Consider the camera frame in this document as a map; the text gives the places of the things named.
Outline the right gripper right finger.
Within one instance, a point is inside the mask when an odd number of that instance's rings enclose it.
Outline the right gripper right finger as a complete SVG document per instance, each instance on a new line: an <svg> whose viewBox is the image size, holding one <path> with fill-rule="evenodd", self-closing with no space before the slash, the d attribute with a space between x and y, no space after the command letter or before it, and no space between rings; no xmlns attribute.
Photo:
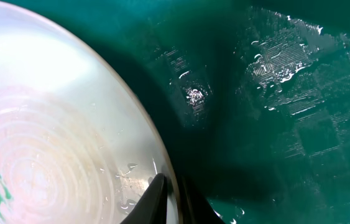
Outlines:
<svg viewBox="0 0 350 224"><path fill-rule="evenodd" d="M184 224L224 224L190 179L179 178L178 187Z"/></svg>

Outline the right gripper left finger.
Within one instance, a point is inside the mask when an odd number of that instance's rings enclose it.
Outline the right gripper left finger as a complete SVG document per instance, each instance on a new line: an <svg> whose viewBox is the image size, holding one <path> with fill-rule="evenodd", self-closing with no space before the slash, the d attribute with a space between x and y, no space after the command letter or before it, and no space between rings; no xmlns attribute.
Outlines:
<svg viewBox="0 0 350 224"><path fill-rule="evenodd" d="M166 224L167 197L167 178L159 173L121 224Z"/></svg>

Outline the light blue plate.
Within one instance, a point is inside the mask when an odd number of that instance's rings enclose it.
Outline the light blue plate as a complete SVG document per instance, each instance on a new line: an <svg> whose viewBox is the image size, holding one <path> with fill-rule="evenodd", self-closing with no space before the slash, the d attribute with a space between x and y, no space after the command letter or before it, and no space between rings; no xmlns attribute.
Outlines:
<svg viewBox="0 0 350 224"><path fill-rule="evenodd" d="M0 1L0 223L120 223L159 173L163 142L124 80L58 24Z"/></svg>

